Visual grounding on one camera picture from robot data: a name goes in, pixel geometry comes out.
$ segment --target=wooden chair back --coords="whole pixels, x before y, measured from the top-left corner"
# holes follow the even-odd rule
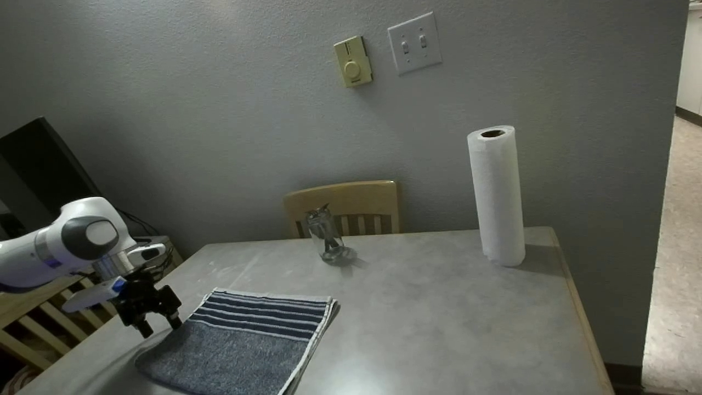
[[[400,232],[400,184],[396,180],[359,180],[325,184],[285,195],[284,206],[295,237],[307,237],[307,211],[330,205],[341,236]]]

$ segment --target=dish towel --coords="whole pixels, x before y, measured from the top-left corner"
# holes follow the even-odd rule
[[[138,356],[136,367],[185,394],[295,394],[335,308],[333,298],[216,290],[180,330]]]

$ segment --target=paper towel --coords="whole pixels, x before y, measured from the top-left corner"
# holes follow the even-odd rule
[[[524,261],[524,219],[516,129],[485,128],[467,134],[483,252],[492,263]]]

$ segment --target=gray table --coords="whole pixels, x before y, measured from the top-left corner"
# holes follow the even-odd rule
[[[553,230],[527,241],[521,269],[488,263],[476,230],[347,237],[348,269],[310,240],[210,243],[164,284],[185,318],[212,288],[339,298],[298,395],[613,394]],[[150,324],[143,340],[109,320],[24,394],[169,394],[130,364],[169,333]]]

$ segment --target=wall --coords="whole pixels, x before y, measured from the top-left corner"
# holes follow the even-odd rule
[[[387,26],[434,11],[443,65]],[[109,201],[193,252],[284,237],[284,194],[398,178],[409,230],[476,229],[465,134],[521,129],[527,224],[557,229],[608,363],[644,356],[686,2],[0,5],[0,129],[38,114]],[[332,44],[365,35],[375,84]]]
[[[702,2],[690,6],[679,106],[702,117]]]

